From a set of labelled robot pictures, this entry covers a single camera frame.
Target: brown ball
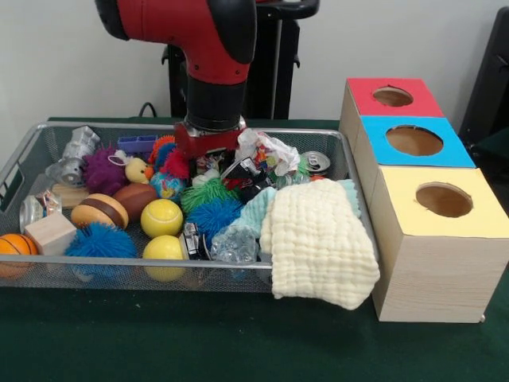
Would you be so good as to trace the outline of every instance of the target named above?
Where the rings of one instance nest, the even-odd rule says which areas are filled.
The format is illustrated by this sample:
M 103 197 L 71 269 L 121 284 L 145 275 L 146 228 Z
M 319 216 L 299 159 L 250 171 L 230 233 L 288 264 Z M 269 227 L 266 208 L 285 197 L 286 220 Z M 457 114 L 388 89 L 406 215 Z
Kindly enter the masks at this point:
M 129 221 L 139 221 L 143 209 L 157 199 L 157 191 L 151 185 L 133 183 L 120 189 L 113 198 L 127 211 Z
M 71 221 L 79 228 L 99 222 L 126 229 L 129 216 L 126 209 L 112 197 L 94 193 L 72 210 Z

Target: black cable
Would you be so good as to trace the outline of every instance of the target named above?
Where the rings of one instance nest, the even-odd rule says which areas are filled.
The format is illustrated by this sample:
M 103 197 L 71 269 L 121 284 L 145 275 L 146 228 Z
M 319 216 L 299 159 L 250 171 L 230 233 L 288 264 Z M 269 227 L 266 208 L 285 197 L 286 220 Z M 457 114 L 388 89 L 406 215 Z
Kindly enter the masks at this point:
M 145 113 L 145 110 L 146 108 L 150 108 L 150 110 L 152 111 L 152 116 L 154 118 L 157 118 L 157 112 L 156 112 L 156 109 L 155 107 L 153 106 L 153 104 L 151 104 L 150 102 L 145 102 L 142 106 L 142 109 L 140 110 L 140 112 L 138 113 L 138 117 L 142 117 L 143 114 Z

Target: yellow box top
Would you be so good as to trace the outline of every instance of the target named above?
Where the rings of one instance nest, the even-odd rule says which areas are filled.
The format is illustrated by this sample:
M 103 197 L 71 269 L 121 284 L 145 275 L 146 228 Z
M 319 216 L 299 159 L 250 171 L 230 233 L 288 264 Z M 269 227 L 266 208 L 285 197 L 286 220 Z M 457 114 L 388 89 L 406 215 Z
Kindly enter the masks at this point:
M 405 235 L 509 238 L 509 218 L 479 169 L 380 169 Z

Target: blue box top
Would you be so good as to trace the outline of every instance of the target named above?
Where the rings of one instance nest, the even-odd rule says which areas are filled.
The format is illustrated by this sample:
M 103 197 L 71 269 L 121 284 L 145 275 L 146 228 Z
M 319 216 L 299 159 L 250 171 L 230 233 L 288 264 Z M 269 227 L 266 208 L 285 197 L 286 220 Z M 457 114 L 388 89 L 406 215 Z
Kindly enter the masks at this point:
M 446 118 L 362 117 L 362 121 L 380 165 L 476 168 Z

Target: yellow duck toy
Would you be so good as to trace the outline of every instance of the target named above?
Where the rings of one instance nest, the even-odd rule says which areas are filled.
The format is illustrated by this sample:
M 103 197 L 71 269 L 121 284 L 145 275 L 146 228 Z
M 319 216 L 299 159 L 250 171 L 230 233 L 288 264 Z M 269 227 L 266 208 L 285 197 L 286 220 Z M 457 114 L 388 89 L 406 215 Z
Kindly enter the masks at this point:
M 150 178 L 153 176 L 153 167 L 147 165 L 140 158 L 132 158 L 126 166 L 126 177 L 132 183 L 149 184 Z

